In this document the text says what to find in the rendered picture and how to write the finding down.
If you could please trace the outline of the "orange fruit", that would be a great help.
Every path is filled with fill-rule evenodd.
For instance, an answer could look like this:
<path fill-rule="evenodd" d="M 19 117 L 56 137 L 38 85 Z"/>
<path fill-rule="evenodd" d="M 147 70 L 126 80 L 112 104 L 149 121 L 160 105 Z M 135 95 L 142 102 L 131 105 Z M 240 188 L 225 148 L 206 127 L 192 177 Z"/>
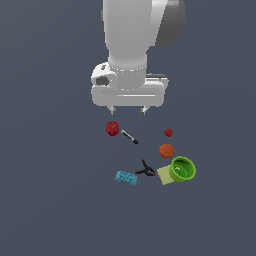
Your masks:
<path fill-rule="evenodd" d="M 175 153 L 174 147 L 170 144 L 162 144 L 159 147 L 159 154 L 164 158 L 171 158 Z"/>

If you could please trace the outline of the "black and silver marker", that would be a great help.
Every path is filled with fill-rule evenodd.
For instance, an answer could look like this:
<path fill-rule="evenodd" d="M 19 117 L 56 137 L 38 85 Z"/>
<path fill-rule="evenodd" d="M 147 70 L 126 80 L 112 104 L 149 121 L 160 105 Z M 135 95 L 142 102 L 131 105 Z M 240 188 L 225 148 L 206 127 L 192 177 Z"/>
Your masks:
<path fill-rule="evenodd" d="M 130 134 L 128 134 L 125 130 L 121 130 L 121 133 L 123 135 L 125 135 L 126 137 L 128 137 L 132 142 L 134 142 L 135 144 L 138 144 L 138 140 L 136 140 L 135 138 L 133 138 Z"/>

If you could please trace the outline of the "yellow-green sponge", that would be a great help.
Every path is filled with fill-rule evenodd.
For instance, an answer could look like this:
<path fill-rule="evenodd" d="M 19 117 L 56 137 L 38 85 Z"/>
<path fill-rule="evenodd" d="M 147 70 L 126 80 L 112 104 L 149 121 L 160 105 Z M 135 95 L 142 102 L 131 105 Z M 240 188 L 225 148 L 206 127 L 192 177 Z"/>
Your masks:
<path fill-rule="evenodd" d="M 173 179 L 169 174 L 169 168 L 170 166 L 164 166 L 157 169 L 158 176 L 163 185 L 167 185 L 173 182 Z"/>

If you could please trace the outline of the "green cup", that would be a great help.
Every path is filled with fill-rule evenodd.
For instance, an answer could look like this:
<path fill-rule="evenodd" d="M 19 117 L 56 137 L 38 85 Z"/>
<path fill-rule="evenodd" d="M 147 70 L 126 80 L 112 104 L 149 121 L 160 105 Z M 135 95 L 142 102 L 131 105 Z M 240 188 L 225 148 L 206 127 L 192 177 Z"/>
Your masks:
<path fill-rule="evenodd" d="M 175 182 L 185 182 L 195 177 L 196 167 L 187 157 L 177 156 L 171 162 L 169 175 Z"/>

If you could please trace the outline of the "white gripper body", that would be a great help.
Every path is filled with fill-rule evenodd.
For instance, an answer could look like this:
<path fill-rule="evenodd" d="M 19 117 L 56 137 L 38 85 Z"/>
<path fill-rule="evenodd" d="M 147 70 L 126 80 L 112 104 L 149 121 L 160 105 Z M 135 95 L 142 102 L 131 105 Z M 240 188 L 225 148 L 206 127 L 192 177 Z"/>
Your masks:
<path fill-rule="evenodd" d="M 159 107 L 164 102 L 169 80 L 163 74 L 147 74 L 139 88 L 132 83 L 127 88 L 118 85 L 120 75 L 107 62 L 98 64 L 91 75 L 92 101 L 98 106 Z"/>

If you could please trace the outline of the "blue toy brick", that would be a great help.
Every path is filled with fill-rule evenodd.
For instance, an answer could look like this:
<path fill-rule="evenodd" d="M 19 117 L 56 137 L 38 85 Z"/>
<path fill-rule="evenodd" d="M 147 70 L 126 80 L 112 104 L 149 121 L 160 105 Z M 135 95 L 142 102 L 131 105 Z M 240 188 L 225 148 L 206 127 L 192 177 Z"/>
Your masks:
<path fill-rule="evenodd" d="M 134 174 L 127 173 L 124 171 L 118 171 L 115 177 L 118 181 L 125 181 L 128 182 L 131 185 L 137 184 L 137 177 Z"/>

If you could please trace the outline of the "black spring clamp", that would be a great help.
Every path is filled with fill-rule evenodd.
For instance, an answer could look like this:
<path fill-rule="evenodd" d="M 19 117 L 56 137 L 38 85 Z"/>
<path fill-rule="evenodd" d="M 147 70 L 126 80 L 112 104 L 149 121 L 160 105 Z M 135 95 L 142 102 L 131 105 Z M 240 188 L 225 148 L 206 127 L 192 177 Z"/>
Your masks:
<path fill-rule="evenodd" d="M 136 174 L 146 174 L 147 176 L 155 176 L 156 175 L 156 172 L 154 171 L 154 169 L 152 167 L 149 167 L 146 164 L 145 160 L 142 160 L 142 164 L 144 166 L 144 169 L 136 171 Z"/>

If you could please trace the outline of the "red apple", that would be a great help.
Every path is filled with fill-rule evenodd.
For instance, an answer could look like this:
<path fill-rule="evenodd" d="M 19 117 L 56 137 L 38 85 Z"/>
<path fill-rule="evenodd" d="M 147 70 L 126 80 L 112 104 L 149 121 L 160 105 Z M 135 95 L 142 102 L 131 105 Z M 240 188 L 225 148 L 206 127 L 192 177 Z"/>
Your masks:
<path fill-rule="evenodd" d="M 106 132 L 110 136 L 116 136 L 119 133 L 119 124 L 115 121 L 111 121 L 106 125 Z"/>

